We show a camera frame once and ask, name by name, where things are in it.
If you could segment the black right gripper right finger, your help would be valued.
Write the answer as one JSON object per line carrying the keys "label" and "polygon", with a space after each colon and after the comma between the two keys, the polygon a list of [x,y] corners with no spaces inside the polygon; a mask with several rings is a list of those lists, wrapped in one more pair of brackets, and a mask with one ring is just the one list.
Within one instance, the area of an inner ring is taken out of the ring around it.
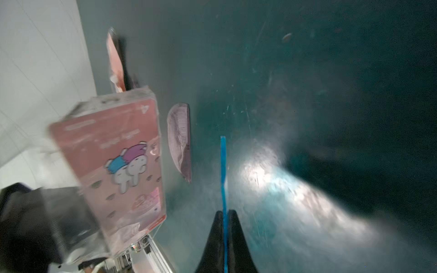
{"label": "black right gripper right finger", "polygon": [[235,210],[228,212],[228,272],[258,273]]}

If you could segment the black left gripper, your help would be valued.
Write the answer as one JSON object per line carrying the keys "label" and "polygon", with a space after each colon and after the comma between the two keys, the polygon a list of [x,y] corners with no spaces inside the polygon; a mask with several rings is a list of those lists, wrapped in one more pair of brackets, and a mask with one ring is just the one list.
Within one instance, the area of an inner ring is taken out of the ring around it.
{"label": "black left gripper", "polygon": [[102,233],[77,187],[1,190],[1,272],[83,270],[102,262]]}

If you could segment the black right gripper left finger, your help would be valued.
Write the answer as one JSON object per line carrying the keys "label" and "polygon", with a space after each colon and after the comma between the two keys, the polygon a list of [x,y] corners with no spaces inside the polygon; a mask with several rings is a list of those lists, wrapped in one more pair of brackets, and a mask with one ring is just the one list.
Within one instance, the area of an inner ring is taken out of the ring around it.
{"label": "black right gripper left finger", "polygon": [[217,211],[195,273],[223,273],[224,251],[223,213]]}

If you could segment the pink package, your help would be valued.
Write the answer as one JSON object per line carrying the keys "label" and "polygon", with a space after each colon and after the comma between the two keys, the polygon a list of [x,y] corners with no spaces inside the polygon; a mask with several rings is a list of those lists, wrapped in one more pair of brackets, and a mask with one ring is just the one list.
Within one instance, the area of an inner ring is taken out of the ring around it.
{"label": "pink package", "polygon": [[49,132],[112,255],[164,222],[159,111],[150,88],[94,97]]}

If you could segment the pink ruler set plastic bag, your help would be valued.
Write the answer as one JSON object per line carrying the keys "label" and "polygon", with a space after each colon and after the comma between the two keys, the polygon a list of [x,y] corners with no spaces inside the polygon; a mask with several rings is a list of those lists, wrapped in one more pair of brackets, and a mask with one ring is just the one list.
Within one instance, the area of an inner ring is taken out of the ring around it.
{"label": "pink ruler set plastic bag", "polygon": [[106,48],[109,60],[109,80],[113,92],[123,93],[130,90],[130,77],[126,71],[119,37],[112,27],[107,33]]}

